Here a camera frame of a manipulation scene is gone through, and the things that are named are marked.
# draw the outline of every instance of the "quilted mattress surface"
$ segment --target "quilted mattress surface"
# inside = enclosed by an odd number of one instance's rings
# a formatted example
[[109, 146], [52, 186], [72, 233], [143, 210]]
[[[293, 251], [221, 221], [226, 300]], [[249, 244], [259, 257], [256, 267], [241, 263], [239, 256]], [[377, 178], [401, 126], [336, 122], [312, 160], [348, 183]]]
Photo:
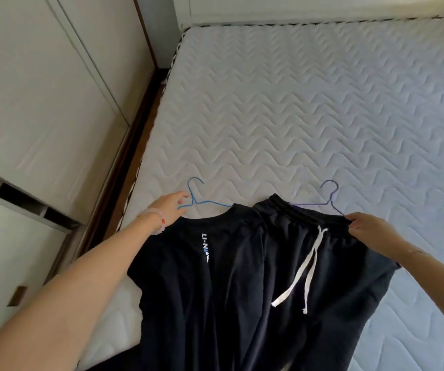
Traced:
[[[337, 208], [388, 219], [444, 262], [444, 19], [188, 30], [123, 226], [192, 176], [198, 201], [229, 205], [320, 202], [334, 179]], [[140, 341], [139, 299], [126, 278], [79, 369]], [[401, 269], [350, 370], [418, 369], [444, 370], [444, 316]]]

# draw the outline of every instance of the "black fabric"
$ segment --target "black fabric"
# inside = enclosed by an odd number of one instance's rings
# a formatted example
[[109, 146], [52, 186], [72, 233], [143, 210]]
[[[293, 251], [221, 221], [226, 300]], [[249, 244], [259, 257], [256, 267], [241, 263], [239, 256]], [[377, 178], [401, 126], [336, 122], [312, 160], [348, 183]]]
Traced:
[[[277, 195], [253, 208], [233, 205], [214, 218], [180, 218], [150, 237], [128, 270], [143, 291], [141, 343], [92, 370], [280, 371], [287, 364], [346, 370], [398, 268], [351, 237], [348, 224]], [[328, 230], [308, 314], [309, 267], [289, 297], [272, 307], [294, 280], [319, 225]]]

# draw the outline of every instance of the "hand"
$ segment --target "hand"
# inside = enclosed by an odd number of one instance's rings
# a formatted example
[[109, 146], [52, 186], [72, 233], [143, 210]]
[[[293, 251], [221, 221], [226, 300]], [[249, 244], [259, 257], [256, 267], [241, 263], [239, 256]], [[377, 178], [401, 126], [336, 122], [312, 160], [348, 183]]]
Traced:
[[186, 213], [186, 208], [178, 210], [180, 204], [182, 204], [183, 198], [188, 198], [189, 194], [184, 191], [178, 191], [172, 194], [162, 195], [156, 201], [154, 201], [148, 208], [156, 208], [162, 212], [162, 216], [165, 219], [164, 226], [172, 225], [181, 215]]
[[400, 263], [403, 256], [417, 249], [400, 236], [395, 228], [386, 220], [354, 212], [346, 215], [353, 222], [349, 225], [349, 233], [368, 246], [370, 249]]

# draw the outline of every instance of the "person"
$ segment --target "person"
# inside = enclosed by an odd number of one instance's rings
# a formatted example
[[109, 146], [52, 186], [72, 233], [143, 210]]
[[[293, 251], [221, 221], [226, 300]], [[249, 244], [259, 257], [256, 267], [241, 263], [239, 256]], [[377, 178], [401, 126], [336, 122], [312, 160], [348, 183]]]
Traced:
[[[169, 226], [184, 214], [177, 208], [187, 197], [182, 191], [161, 196], [149, 208]], [[444, 314], [444, 264], [381, 218], [359, 212], [346, 218], [352, 236], [408, 270]], [[73, 370], [133, 258], [161, 226], [159, 214], [143, 213], [49, 282], [0, 329], [0, 370]]]

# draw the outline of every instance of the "clothes hanger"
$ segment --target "clothes hanger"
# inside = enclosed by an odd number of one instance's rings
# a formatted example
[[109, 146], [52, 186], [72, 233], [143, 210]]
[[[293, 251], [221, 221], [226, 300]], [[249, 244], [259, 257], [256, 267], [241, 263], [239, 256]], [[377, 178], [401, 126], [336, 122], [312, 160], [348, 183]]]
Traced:
[[320, 185], [320, 188], [322, 188], [323, 187], [323, 185], [324, 184], [326, 184], [327, 182], [333, 182], [334, 184], [335, 184], [335, 186], [336, 186], [336, 188], [335, 188], [335, 190], [330, 194], [330, 196], [329, 196], [329, 198], [328, 198], [328, 200], [327, 200], [327, 202], [326, 203], [291, 203], [293, 206], [326, 206], [327, 204], [331, 204], [332, 205], [332, 208], [334, 209], [334, 210], [336, 210], [338, 213], [340, 213], [342, 216], [345, 216], [341, 211], [339, 211], [338, 209], [337, 209], [337, 207], [334, 205], [334, 201], [333, 201], [333, 197], [334, 197], [334, 194], [337, 192], [337, 191], [339, 191], [339, 184], [335, 181], [335, 180], [326, 180], [326, 181], [324, 181], [321, 185]]
[[203, 183], [203, 184], [205, 183], [199, 177], [191, 177], [188, 180], [188, 190], [189, 190], [189, 193], [191, 194], [191, 204], [184, 204], [182, 206], [179, 206], [177, 209], [181, 209], [181, 208], [184, 208], [184, 207], [191, 207], [191, 206], [193, 206], [195, 204], [203, 204], [203, 203], [213, 203], [213, 204], [218, 204], [219, 206], [223, 206], [223, 207], [231, 207], [230, 205], [222, 204], [222, 203], [219, 203], [219, 202], [214, 202], [213, 200], [203, 200], [201, 202], [198, 202], [196, 200], [196, 198], [194, 197], [193, 190], [191, 190], [191, 187], [189, 186], [189, 183], [191, 182], [191, 180], [199, 180], [201, 183]]

